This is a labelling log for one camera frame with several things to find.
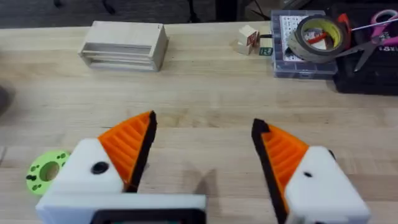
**roll of tape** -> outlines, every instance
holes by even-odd
[[[51,151],[42,154],[30,165],[26,175],[27,188],[36,195],[43,195],[69,158],[69,152]]]
[[[305,32],[309,29],[322,29],[333,39],[333,47],[330,49],[318,49],[309,44],[305,38]],[[345,49],[347,33],[344,27],[333,19],[322,16],[308,16],[297,26],[288,38],[287,45],[299,58],[308,62],[325,63],[333,60]]]

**red scissors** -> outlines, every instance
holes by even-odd
[[[386,10],[380,11],[372,17],[371,24],[377,23],[377,19],[381,16],[390,16],[390,18],[387,21],[391,21],[391,20],[398,18],[398,12],[393,9],[386,9]],[[350,48],[350,49],[338,54],[336,57],[353,54],[360,50],[363,50],[364,53],[362,54],[361,58],[359,59],[358,63],[355,66],[355,69],[354,69],[354,71],[357,72],[359,69],[362,68],[362,66],[365,64],[365,62],[368,60],[368,58],[373,54],[374,49],[376,49],[376,47],[378,47],[380,45],[383,45],[383,46],[398,45],[398,37],[393,37],[393,38],[384,39],[384,40],[380,38],[380,35],[383,33],[384,29],[389,24],[390,23],[385,23],[385,24],[374,26],[373,34],[371,36],[371,41],[366,42],[364,44],[357,45],[353,48]]]

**plastic storage case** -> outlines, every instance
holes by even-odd
[[[274,41],[274,76],[278,78],[305,78],[331,80],[337,72],[335,60],[328,63],[312,63],[302,60],[286,60],[284,52],[284,37],[286,32],[292,32],[291,26],[285,27],[281,23],[282,16],[305,17],[311,15],[325,15],[324,11],[306,10],[273,10],[271,11],[271,31]]]

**orange gripper pad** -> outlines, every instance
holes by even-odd
[[[138,188],[155,130],[155,113],[148,111],[123,121],[98,137],[127,191],[136,192]]]
[[[284,198],[285,188],[308,150],[308,145],[260,119],[253,121],[252,139],[261,161],[278,223],[283,224],[289,214],[289,207]]]
[[[270,132],[262,133],[268,158],[278,188],[285,192],[286,185],[301,162],[308,145],[295,136],[268,124]]]

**wooden workbench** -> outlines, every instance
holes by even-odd
[[[41,153],[72,151],[154,110],[159,124],[139,193],[207,194],[210,224],[276,223],[251,140],[261,118],[331,149],[371,223],[396,224],[398,98],[274,78],[270,58],[229,46],[243,25],[166,25],[159,73],[90,70],[76,52],[87,27],[0,30],[0,84],[15,93],[0,117],[0,223],[40,223],[24,178]]]

